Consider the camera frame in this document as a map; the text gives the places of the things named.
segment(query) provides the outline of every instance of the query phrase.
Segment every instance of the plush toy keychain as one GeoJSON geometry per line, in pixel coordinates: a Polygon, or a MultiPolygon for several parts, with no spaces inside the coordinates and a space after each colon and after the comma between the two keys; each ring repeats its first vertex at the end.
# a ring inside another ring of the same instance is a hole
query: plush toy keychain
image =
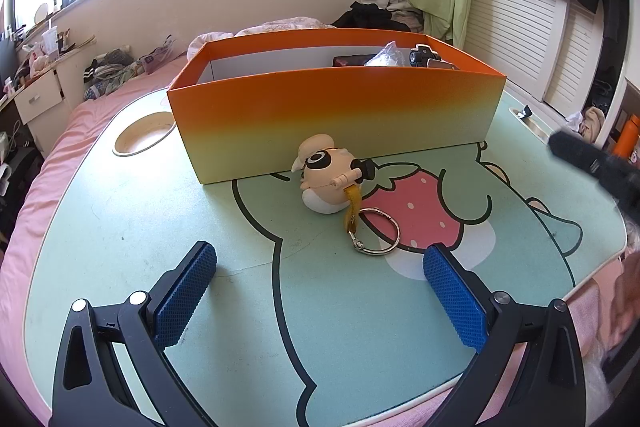
{"type": "Polygon", "coordinates": [[[400,242],[400,230],[395,219],[379,208],[361,208],[360,184],[372,180],[376,166],[372,160],[358,160],[347,149],[335,147],[328,134],[316,134],[307,138],[298,148],[298,157],[291,172],[302,170],[302,201],[308,208],[320,214],[334,214],[349,207],[344,216],[344,228],[356,250],[370,255],[384,255],[400,242]],[[398,232],[393,245],[383,250],[369,250],[356,236],[358,215],[375,212],[389,219],[398,232]]]}

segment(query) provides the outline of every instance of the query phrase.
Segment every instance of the toy's eye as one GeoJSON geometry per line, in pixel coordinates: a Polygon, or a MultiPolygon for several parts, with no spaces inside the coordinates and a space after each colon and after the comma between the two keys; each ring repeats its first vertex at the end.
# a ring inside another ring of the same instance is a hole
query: toy's eye
{"type": "Polygon", "coordinates": [[[314,152],[306,159],[305,164],[310,169],[326,169],[331,165],[331,156],[327,151],[314,152]]]}

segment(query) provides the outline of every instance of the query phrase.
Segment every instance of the pink blanket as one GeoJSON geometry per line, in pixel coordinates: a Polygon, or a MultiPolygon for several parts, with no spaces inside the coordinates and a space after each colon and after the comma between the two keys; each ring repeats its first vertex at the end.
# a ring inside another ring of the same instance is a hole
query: pink blanket
{"type": "MultiPolygon", "coordinates": [[[[31,276],[42,239],[66,186],[101,131],[123,107],[144,94],[167,86],[185,65],[180,57],[150,75],[132,79],[117,92],[79,105],[69,126],[33,182],[0,269],[0,362],[34,414],[46,425],[51,415],[31,379],[24,350],[24,313],[31,276]]],[[[598,286],[590,282],[570,301],[580,349],[588,351],[598,329],[598,286]]],[[[483,418],[497,413],[513,381],[522,350],[516,350],[483,418]]],[[[395,416],[378,427],[417,427],[437,409],[448,391],[395,416]]]]}

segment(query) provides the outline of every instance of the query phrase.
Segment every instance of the blue gripper pad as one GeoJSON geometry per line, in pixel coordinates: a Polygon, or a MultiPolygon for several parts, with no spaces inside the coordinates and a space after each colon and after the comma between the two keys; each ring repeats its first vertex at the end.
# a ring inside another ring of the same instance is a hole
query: blue gripper pad
{"type": "Polygon", "coordinates": [[[154,342],[161,349],[175,346],[216,273],[216,250],[206,244],[175,283],[156,313],[154,342]]]}
{"type": "Polygon", "coordinates": [[[438,248],[425,250],[422,269],[462,343],[480,353],[487,339],[486,321],[474,296],[438,248]]]}

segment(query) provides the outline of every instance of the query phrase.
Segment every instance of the metal ring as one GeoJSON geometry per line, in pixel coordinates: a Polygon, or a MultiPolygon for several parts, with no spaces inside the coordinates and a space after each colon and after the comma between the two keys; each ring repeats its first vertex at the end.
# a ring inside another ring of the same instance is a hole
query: metal ring
{"type": "Polygon", "coordinates": [[[359,240],[353,232],[348,232],[351,240],[353,241],[353,248],[367,255],[385,255],[400,244],[400,226],[393,217],[389,216],[386,212],[383,212],[379,208],[374,208],[372,206],[361,208],[358,212],[358,215],[362,214],[363,212],[373,212],[374,214],[379,214],[380,216],[386,217],[386,219],[391,221],[391,223],[393,223],[393,226],[396,227],[396,240],[389,247],[383,248],[383,250],[371,250],[369,248],[365,248],[364,243],[359,240]]]}

